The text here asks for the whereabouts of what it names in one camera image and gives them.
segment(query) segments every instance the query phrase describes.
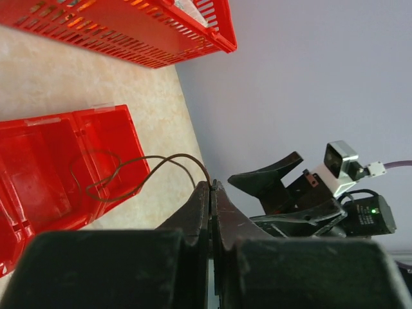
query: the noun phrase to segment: red plastic crate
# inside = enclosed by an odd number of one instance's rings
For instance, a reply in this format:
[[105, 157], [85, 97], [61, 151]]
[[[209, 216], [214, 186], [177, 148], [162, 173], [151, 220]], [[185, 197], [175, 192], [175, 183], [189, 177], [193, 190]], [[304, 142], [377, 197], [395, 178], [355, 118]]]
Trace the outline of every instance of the red plastic crate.
[[[117, 168], [108, 151], [122, 162], [144, 155], [127, 106], [0, 122], [0, 277], [36, 234], [79, 229], [125, 200], [105, 203], [85, 193]], [[146, 160], [137, 161], [91, 193], [119, 196], [148, 173]]]
[[228, 1], [194, 4], [207, 28], [174, 0], [0, 0], [0, 23], [150, 68], [236, 50]]

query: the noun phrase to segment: white connector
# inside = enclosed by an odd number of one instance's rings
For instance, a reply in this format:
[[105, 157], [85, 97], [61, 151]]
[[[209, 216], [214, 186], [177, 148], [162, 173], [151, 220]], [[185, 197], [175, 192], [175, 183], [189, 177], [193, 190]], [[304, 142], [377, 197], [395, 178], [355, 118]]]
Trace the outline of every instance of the white connector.
[[370, 163], [368, 164], [366, 168], [368, 169], [370, 173], [369, 175], [370, 178], [382, 176], [386, 174], [385, 165], [381, 161]]

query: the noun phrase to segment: light gray wall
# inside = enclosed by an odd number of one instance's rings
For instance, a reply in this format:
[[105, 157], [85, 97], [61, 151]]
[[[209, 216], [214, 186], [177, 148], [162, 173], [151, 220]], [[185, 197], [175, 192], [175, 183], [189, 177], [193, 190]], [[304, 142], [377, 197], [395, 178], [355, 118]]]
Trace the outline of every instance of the light gray wall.
[[[178, 65], [213, 177], [226, 180], [294, 150], [305, 159], [296, 177], [340, 139], [364, 164], [412, 159], [412, 1], [230, 4], [238, 51]], [[397, 221], [397, 233], [379, 241], [412, 249], [412, 169], [362, 185], [385, 196]], [[247, 215], [263, 213], [257, 200], [227, 191]]]

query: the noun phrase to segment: camera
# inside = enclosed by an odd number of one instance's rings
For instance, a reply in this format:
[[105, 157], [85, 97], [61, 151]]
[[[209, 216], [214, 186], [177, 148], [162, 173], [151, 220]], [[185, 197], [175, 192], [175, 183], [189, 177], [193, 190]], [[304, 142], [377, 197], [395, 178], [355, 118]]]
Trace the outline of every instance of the camera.
[[343, 178], [350, 173], [353, 165], [357, 163], [359, 155], [345, 141], [338, 140], [326, 146], [323, 163], [336, 177]]

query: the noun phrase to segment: beige floor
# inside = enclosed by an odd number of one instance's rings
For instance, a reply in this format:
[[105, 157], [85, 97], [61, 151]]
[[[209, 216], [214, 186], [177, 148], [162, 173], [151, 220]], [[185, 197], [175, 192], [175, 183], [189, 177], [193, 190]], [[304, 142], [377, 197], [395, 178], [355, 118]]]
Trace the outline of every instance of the beige floor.
[[[107, 103], [129, 106], [146, 155], [185, 152], [200, 158], [174, 67], [149, 70], [0, 27], [0, 121]], [[195, 180], [202, 179], [192, 162], [181, 163]], [[182, 170], [164, 165], [138, 196], [90, 228], [155, 228], [189, 197], [191, 190]], [[0, 295], [8, 278], [0, 279]]]

